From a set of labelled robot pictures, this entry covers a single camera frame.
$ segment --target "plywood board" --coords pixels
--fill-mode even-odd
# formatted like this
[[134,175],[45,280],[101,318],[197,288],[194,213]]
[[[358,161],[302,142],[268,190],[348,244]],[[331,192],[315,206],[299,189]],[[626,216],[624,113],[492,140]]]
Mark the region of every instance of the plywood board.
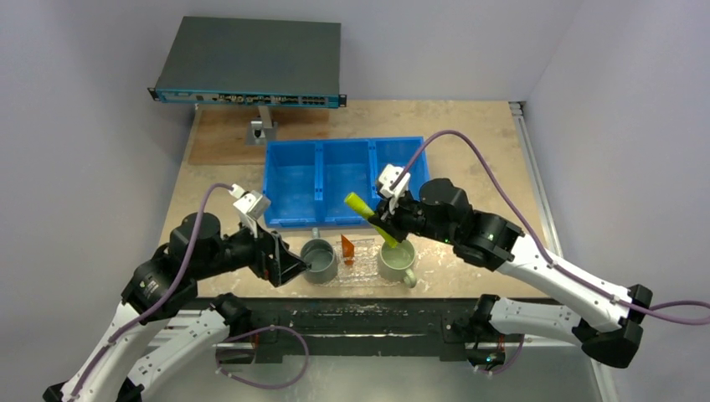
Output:
[[[213,120],[199,121],[193,128],[190,144],[198,139],[202,124],[219,130],[226,127]],[[498,181],[511,200],[542,235],[539,211],[533,186],[527,173],[524,156],[506,102],[475,102],[446,100],[352,100],[348,107],[332,111],[329,121],[330,138],[356,137],[429,137],[432,133],[452,128],[466,134],[481,150],[491,165]],[[500,214],[520,224],[506,206],[481,168],[473,152],[456,137],[442,137],[427,148],[427,160],[432,178],[450,178],[463,188],[474,208]],[[180,225],[184,216],[195,212],[204,191],[215,182],[238,183],[244,188],[261,190],[264,180],[262,165],[191,165],[183,161],[175,183],[162,241],[167,241],[170,230]],[[207,210],[222,222],[222,231],[232,234],[238,229],[239,219],[226,191],[215,191]],[[311,231],[278,229],[296,253],[311,238]],[[336,244],[340,235],[350,240],[382,239],[374,229],[322,229],[323,239]],[[457,258],[450,245],[410,236],[418,251],[414,271],[419,283],[414,289],[402,286],[328,287],[315,286],[296,278],[293,282],[273,288],[269,282],[254,276],[249,269],[238,270],[199,282],[200,296],[216,296],[228,291],[237,296],[298,296],[298,297],[475,297],[492,293],[507,297],[543,296],[542,292],[526,283],[500,273],[467,265]]]
[[[256,107],[207,106],[198,110],[195,138],[189,155],[192,165],[264,164],[265,146],[246,145],[249,123],[258,117]],[[328,138],[326,109],[275,108],[279,123],[277,139],[315,140]]]

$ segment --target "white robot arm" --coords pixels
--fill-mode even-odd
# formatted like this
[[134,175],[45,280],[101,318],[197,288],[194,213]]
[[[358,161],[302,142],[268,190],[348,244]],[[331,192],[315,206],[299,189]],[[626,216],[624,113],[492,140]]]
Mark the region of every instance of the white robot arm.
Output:
[[[419,200],[414,199],[407,189],[408,177],[396,181],[402,171],[389,166],[378,178],[383,199],[368,219],[370,224],[397,241],[413,234],[452,245],[454,254],[465,262],[526,282],[562,305],[483,295],[475,317],[458,330],[539,335],[579,345],[591,358],[612,367],[629,365],[641,342],[644,315],[628,306],[648,308],[651,291],[640,285],[615,285],[548,250],[544,254],[534,238],[515,224],[474,210],[466,192],[447,178],[424,183]],[[391,183],[397,185],[397,193],[383,191]]]

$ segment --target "white backdrop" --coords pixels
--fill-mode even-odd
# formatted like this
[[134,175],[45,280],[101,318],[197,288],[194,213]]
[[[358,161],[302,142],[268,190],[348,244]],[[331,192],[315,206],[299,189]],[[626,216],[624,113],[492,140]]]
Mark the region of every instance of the white backdrop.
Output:
[[[708,2],[586,1],[525,107],[565,255],[656,302],[710,301],[708,39]],[[621,400],[707,400],[710,327],[643,326]]]

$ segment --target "metal stand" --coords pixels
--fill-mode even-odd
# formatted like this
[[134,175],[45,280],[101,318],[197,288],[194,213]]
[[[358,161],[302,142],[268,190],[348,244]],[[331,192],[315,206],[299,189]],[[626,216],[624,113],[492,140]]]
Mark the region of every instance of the metal stand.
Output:
[[276,139],[276,128],[279,124],[271,119],[268,106],[256,106],[259,117],[252,120],[247,128],[246,145],[266,145]]

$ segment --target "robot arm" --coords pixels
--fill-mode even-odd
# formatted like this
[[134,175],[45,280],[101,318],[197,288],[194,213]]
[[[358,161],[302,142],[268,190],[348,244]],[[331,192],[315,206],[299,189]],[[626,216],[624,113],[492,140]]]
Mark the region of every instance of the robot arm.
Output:
[[[65,383],[49,387],[44,393],[45,401],[113,402],[126,386],[133,389],[139,385],[133,384],[132,380],[140,380],[142,388],[158,384],[158,379],[166,374],[163,370],[167,366],[174,369],[179,367],[179,364],[171,363],[187,361],[192,353],[200,349],[202,341],[209,343],[213,338],[224,335],[225,328],[235,327],[234,322],[227,321],[228,317],[223,316],[225,323],[219,325],[214,312],[205,312],[204,320],[196,323],[201,326],[199,331],[194,328],[192,333],[186,332],[184,337],[178,337],[169,348],[156,355],[169,358],[170,362],[158,359],[156,363],[138,364],[137,371],[131,371],[145,352],[147,344],[166,326],[168,319],[175,317],[186,303],[197,297],[197,281],[248,266],[259,278],[278,287],[307,268],[303,260],[288,250],[288,244],[276,232],[267,232],[256,223],[269,206],[270,202],[266,197],[259,193],[246,192],[236,185],[230,192],[237,198],[234,206],[241,218],[237,233],[222,237],[217,217],[204,214],[188,268],[177,290],[157,311],[143,319],[140,325],[134,326],[111,342],[117,328],[136,319],[155,305],[174,282],[186,255],[197,214],[186,217],[181,225],[171,232],[168,243],[158,247],[153,257],[133,272],[133,277],[121,293],[121,302],[109,328],[80,371]],[[238,310],[231,311],[230,316]],[[200,342],[191,343],[188,347],[185,342],[181,342],[181,339],[190,341],[197,337]],[[165,351],[168,349],[174,349],[175,354],[166,355]],[[85,382],[77,387],[85,371],[88,371],[88,376],[85,377]]]
[[387,166],[380,175],[378,185],[384,199],[369,219],[371,224],[397,241],[411,233],[450,244],[454,254],[465,262],[524,281],[562,304],[544,306],[484,295],[471,322],[461,324],[458,330],[556,338],[580,345],[601,363],[617,368],[629,365],[641,342],[644,316],[616,301],[648,307],[651,291],[640,285],[626,288],[604,281],[549,253],[569,274],[613,295],[613,300],[606,299],[574,281],[571,275],[552,268],[531,236],[515,224],[473,209],[466,192],[454,187],[449,179],[437,178],[422,185],[419,200],[406,190],[406,177],[395,190],[388,190],[385,186],[401,171]]

